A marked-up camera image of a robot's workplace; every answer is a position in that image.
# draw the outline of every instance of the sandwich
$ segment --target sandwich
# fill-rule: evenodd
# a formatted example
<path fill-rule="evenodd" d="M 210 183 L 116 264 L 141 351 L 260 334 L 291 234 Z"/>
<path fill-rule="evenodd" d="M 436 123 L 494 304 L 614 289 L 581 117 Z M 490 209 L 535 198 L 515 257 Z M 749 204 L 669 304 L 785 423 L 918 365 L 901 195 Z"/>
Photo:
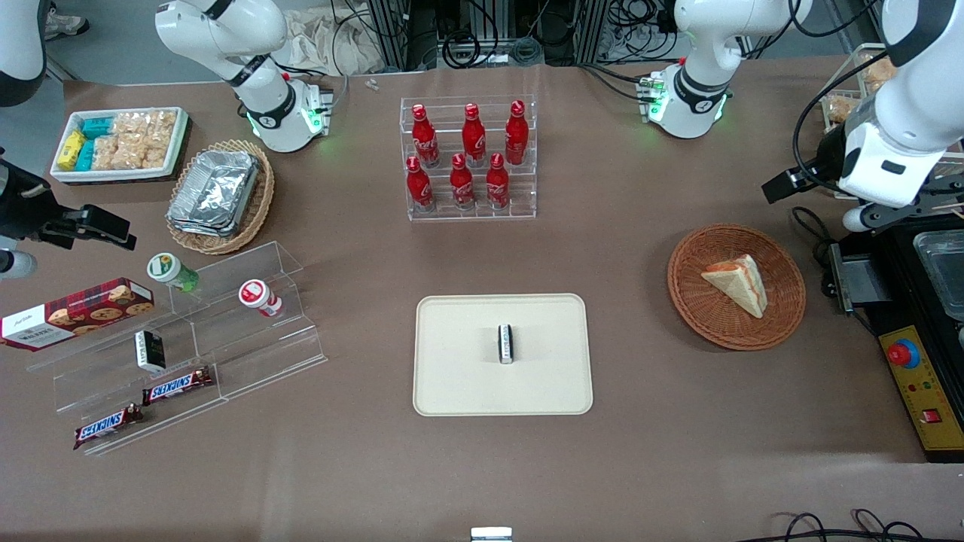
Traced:
<path fill-rule="evenodd" d="M 745 311 L 763 318 L 766 310 L 766 290 L 757 262 L 748 254 L 736 259 L 720 261 L 707 266 L 700 274 L 711 285 L 719 288 Z"/>

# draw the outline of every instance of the yellow snack package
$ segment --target yellow snack package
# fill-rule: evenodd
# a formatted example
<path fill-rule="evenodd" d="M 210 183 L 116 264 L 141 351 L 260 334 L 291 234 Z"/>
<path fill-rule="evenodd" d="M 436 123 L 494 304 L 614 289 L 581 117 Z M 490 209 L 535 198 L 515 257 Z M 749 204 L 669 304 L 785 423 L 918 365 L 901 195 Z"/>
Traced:
<path fill-rule="evenodd" d="M 74 166 L 77 165 L 77 156 L 80 155 L 80 149 L 84 147 L 85 143 L 87 143 L 87 138 L 80 133 L 80 130 L 70 132 L 60 153 L 57 154 L 57 165 L 64 170 L 73 170 Z"/>

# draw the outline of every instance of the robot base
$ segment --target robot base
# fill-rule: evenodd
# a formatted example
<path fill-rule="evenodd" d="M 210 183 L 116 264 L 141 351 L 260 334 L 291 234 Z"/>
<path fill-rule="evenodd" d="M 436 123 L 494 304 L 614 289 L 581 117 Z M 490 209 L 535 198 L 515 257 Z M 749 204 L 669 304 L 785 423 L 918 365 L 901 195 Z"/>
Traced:
<path fill-rule="evenodd" d="M 288 84 L 295 91 L 295 107 L 281 120 L 278 127 L 264 128 L 248 115 L 254 135 L 275 152 L 294 152 L 315 137 L 328 135 L 331 125 L 331 91 L 321 92 L 315 85 L 308 85 L 298 79 L 292 79 Z"/>
<path fill-rule="evenodd" d="M 663 71 L 654 71 L 649 78 L 636 84 L 636 95 L 647 100 L 639 104 L 639 112 L 643 122 L 658 124 L 670 135 L 693 139 L 709 132 L 713 123 L 723 116 L 726 96 L 705 113 L 693 113 L 674 88 L 673 79 L 680 68 L 679 64 L 674 64 Z"/>

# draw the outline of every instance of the aluminum foil container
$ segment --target aluminum foil container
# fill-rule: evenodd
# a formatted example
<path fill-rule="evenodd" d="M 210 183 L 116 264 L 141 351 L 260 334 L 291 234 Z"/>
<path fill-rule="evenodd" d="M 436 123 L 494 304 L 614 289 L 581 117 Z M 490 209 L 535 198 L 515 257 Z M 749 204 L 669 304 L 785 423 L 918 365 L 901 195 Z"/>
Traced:
<path fill-rule="evenodd" d="M 234 235 L 248 206 L 257 170 L 257 158 L 243 151 L 201 153 L 171 202 L 167 219 L 181 231 Z"/>

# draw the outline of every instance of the coca-cola bottle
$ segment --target coca-cola bottle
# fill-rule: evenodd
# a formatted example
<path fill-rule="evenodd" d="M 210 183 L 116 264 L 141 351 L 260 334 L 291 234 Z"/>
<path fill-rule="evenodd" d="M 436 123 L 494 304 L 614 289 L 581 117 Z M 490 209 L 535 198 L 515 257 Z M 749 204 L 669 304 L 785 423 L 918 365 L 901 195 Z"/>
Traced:
<path fill-rule="evenodd" d="M 462 145 L 466 149 L 469 167 L 485 165 L 485 126 L 479 120 L 479 106 L 466 105 L 466 123 L 462 125 Z"/>
<path fill-rule="evenodd" d="M 421 163 L 417 156 L 409 156 L 405 161 L 405 166 L 409 170 L 407 179 L 409 194 L 412 195 L 412 204 L 415 212 L 427 213 L 435 210 L 435 197 L 432 196 L 432 183 L 429 182 L 428 174 L 421 169 Z"/>
<path fill-rule="evenodd" d="M 498 152 L 493 153 L 490 166 L 485 175 L 485 187 L 489 204 L 499 211 L 509 206 L 509 172 L 505 171 L 505 159 Z"/>
<path fill-rule="evenodd" d="M 452 183 L 452 197 L 455 206 L 469 211 L 475 208 L 475 194 L 472 192 L 472 172 L 466 168 L 466 156 L 456 152 L 452 156 L 452 173 L 448 176 Z"/>
<path fill-rule="evenodd" d="M 525 121 L 525 104 L 517 99 L 512 102 L 512 114 L 505 124 L 505 159 L 518 166 L 525 160 L 525 148 L 529 144 L 529 124 Z"/>
<path fill-rule="evenodd" d="M 415 125 L 412 127 L 412 139 L 415 140 L 415 152 L 426 168 L 439 165 L 439 139 L 435 135 L 435 126 L 428 120 L 425 106 L 417 103 L 412 106 L 412 117 Z"/>

